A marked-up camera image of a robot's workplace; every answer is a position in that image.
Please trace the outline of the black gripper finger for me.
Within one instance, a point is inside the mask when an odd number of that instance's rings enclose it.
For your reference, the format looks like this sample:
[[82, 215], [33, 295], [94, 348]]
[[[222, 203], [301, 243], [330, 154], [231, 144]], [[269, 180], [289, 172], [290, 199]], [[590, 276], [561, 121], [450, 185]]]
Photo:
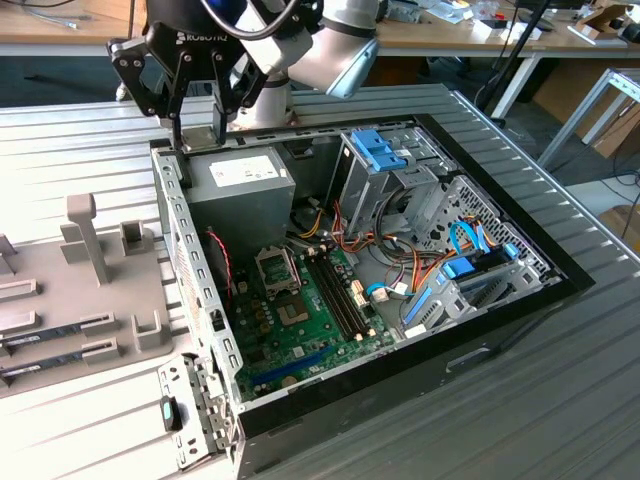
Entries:
[[[244, 56], [247, 57], [247, 64], [237, 83], [232, 86], [232, 70]], [[255, 104], [268, 76], [258, 68], [240, 42], [217, 44], [211, 52], [211, 60], [215, 79], [212, 131], [217, 144], [224, 145], [228, 120], [241, 107], [249, 108]]]
[[168, 83], [159, 93], [154, 93], [142, 81], [145, 57], [149, 53], [143, 38], [124, 41], [112, 39], [107, 43], [112, 66], [121, 82], [148, 117], [156, 117], [160, 123], [171, 130], [171, 144], [176, 150], [183, 148], [181, 109], [187, 89], [192, 79], [193, 57], [180, 51], [178, 63], [173, 74], [167, 74]]

